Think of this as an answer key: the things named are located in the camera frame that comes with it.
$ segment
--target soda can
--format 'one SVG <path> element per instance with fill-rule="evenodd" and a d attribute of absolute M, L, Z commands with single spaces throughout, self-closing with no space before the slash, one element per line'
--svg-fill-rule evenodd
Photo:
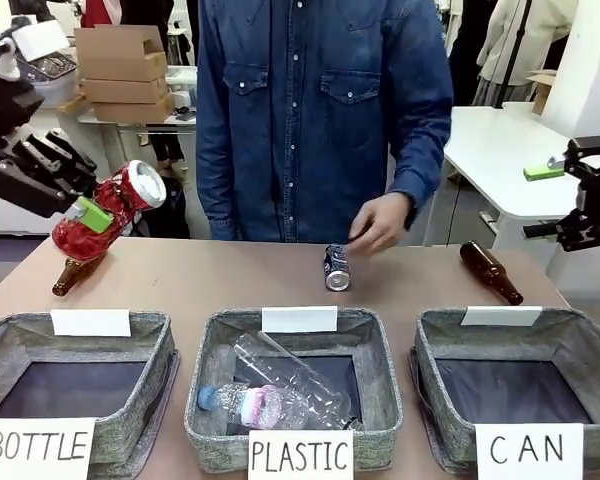
<path fill-rule="evenodd" d="M 329 245 L 324 252 L 324 283 L 333 292 L 349 288 L 351 275 L 344 245 Z"/>

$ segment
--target hand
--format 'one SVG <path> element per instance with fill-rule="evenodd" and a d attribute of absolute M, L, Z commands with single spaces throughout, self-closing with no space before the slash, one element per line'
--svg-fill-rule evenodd
<path fill-rule="evenodd" d="M 351 224 L 349 238 L 353 241 L 347 246 L 347 253 L 369 256 L 396 245 L 410 210 L 409 197 L 399 192 L 387 193 L 362 205 Z"/>

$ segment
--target white label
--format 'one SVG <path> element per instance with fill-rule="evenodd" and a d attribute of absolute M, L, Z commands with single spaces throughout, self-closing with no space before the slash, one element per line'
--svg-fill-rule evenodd
<path fill-rule="evenodd" d="M 51 310 L 53 331 L 68 337 L 130 337 L 129 310 Z"/>
<path fill-rule="evenodd" d="M 353 480 L 351 430 L 252 430 L 249 480 Z"/>
<path fill-rule="evenodd" d="M 84 480 L 95 418 L 0 418 L 0 480 Z"/>
<path fill-rule="evenodd" d="M 541 313 L 542 307 L 467 307 L 460 325 L 531 327 Z"/>
<path fill-rule="evenodd" d="M 479 480 L 582 480 L 582 424 L 476 425 Z"/>
<path fill-rule="evenodd" d="M 262 331 L 265 333 L 335 332 L 338 307 L 264 307 Z"/>

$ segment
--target clear plastic bottle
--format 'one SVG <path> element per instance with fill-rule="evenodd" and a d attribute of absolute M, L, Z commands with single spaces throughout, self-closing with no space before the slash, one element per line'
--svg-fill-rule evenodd
<path fill-rule="evenodd" d="M 307 401 L 296 391 L 273 385 L 249 388 L 227 383 L 219 388 L 202 387 L 198 392 L 202 410 L 225 410 L 228 421 L 258 430 L 302 430 L 308 420 Z"/>
<path fill-rule="evenodd" d="M 308 405 L 307 429 L 344 430 L 358 426 L 351 417 L 351 399 L 339 392 L 332 382 L 312 370 L 301 359 L 285 350 L 269 335 L 259 332 L 257 337 L 245 333 L 234 344 L 236 357 L 262 383 L 292 388 L 306 399 Z M 274 366 L 267 356 L 284 356 L 289 366 Z"/>

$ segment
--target denim shirt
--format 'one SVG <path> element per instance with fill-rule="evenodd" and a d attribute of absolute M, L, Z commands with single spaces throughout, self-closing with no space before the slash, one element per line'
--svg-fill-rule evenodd
<path fill-rule="evenodd" d="M 199 4 L 196 175 L 213 238 L 346 242 L 385 193 L 388 146 L 412 221 L 451 125 L 433 0 Z"/>

